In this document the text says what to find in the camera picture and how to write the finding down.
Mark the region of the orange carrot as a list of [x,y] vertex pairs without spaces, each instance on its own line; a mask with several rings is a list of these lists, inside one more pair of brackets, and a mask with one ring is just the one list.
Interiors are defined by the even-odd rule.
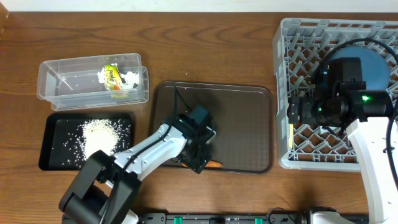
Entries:
[[203,162],[195,162],[195,161],[181,161],[181,165],[184,167],[189,167],[192,169],[204,169],[204,168],[221,168],[223,164],[218,161],[209,161],[205,160]]

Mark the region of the pale yellow plastic spoon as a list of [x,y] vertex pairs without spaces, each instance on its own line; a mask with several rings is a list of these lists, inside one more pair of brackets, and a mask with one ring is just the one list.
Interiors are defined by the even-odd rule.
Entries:
[[289,124],[289,148],[294,148],[294,125]]

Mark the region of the dark blue plate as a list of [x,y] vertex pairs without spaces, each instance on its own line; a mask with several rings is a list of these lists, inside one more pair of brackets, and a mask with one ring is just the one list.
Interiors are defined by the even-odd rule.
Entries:
[[363,81],[367,90],[385,90],[390,80],[390,68],[387,62],[378,53],[371,49],[350,46],[337,50],[329,62],[339,58],[359,58]]

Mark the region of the white napkin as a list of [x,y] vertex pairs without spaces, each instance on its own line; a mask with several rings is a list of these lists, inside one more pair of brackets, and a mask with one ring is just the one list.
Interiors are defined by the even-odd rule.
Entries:
[[137,88],[140,84],[139,73],[127,72],[126,74],[121,73],[120,76],[122,80],[121,88],[123,90]]

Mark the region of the green orange snack wrapper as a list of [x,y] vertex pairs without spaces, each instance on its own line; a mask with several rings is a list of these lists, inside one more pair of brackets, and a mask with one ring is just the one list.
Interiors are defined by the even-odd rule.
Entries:
[[105,87],[107,90],[116,91],[112,93],[113,98],[126,98],[127,93],[122,92],[123,88],[127,86],[122,74],[119,72],[117,63],[111,63],[110,65],[104,66],[105,71]]

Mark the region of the white tissue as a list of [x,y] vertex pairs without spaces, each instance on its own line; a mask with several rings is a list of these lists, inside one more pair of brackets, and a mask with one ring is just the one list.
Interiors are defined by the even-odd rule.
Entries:
[[105,72],[105,68],[103,67],[102,70],[100,72],[97,73],[98,76],[98,81],[100,83],[105,83],[106,82],[106,72]]

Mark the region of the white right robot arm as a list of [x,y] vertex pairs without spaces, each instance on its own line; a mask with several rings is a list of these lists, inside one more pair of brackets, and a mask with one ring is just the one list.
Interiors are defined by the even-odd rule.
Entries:
[[385,90],[347,90],[290,99],[292,124],[346,131],[359,162],[369,222],[397,223],[397,105]]

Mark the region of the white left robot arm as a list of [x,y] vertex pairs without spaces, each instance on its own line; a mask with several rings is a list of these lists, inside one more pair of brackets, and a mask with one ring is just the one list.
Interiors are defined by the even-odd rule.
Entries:
[[94,153],[58,207],[73,223],[137,223],[131,204],[142,181],[172,158],[201,173],[210,160],[209,143],[215,136],[210,115],[169,118],[130,149],[113,156]]

